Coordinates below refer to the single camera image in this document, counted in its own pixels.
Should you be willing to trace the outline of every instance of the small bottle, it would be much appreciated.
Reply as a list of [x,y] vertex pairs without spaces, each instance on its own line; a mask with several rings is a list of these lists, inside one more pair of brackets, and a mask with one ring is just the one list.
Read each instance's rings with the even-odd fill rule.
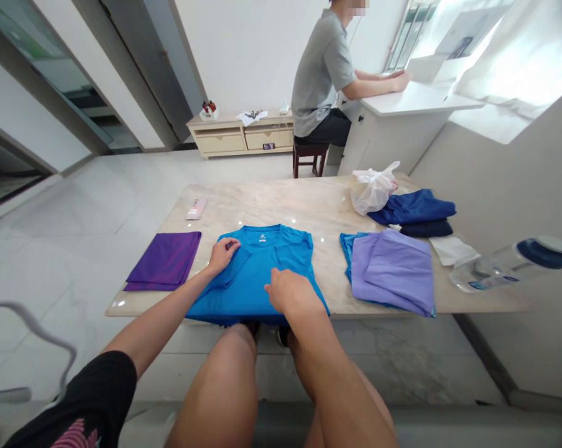
[[451,281],[462,291],[488,291],[562,269],[562,240],[529,238],[455,268]]

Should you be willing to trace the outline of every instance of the person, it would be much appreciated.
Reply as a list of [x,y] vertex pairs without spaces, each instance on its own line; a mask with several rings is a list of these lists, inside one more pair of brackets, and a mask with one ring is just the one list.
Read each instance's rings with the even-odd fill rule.
[[[117,446],[136,382],[164,348],[202,290],[240,242],[213,246],[207,267],[125,327],[67,386],[64,398],[17,431],[6,447]],[[396,447],[393,421],[378,392],[341,348],[306,277],[271,271],[263,285],[290,330],[280,332],[316,406],[308,447]],[[258,323],[228,328],[198,371],[166,447],[251,446],[257,416]]]
[[345,146],[351,122],[331,108],[336,93],[349,100],[401,92],[411,76],[404,70],[389,76],[354,70],[347,42],[348,24],[366,10],[367,0],[330,0],[306,45],[293,82],[293,133],[311,143]]

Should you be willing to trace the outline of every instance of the beige cabinet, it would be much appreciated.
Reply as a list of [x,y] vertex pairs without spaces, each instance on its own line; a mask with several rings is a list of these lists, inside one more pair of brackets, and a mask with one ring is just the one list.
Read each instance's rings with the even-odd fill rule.
[[273,143],[275,148],[291,147],[293,132],[291,129],[279,128],[278,126],[259,126],[262,129],[246,129],[246,144],[248,151],[263,149],[264,144]]
[[[269,111],[268,117],[248,127],[237,116],[220,114],[216,121],[202,121],[197,116],[188,122],[194,142],[205,159],[293,151],[291,112],[279,115],[278,111]],[[263,145],[267,143],[273,143],[275,148],[265,150]]]

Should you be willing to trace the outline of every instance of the blue bottle cap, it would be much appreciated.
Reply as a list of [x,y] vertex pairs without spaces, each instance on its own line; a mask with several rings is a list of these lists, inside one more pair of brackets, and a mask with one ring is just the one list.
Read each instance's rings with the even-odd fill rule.
[[562,240],[554,236],[539,236],[517,243],[517,250],[543,268],[562,269]]

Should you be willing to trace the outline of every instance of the tile floor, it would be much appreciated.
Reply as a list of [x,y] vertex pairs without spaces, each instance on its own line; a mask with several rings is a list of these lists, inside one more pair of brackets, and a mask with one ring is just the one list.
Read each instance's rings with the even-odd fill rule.
[[[104,316],[113,295],[190,183],[290,179],[290,154],[214,158],[198,151],[100,157],[0,220],[0,299],[23,302],[79,350],[71,375],[130,319]],[[311,175],[303,167],[300,176]],[[502,404],[453,318],[334,323],[339,339],[388,403]],[[178,401],[219,328],[182,325],[140,380],[136,399]],[[306,400],[272,329],[259,344],[261,399]],[[66,353],[0,309],[0,389],[55,392]]]

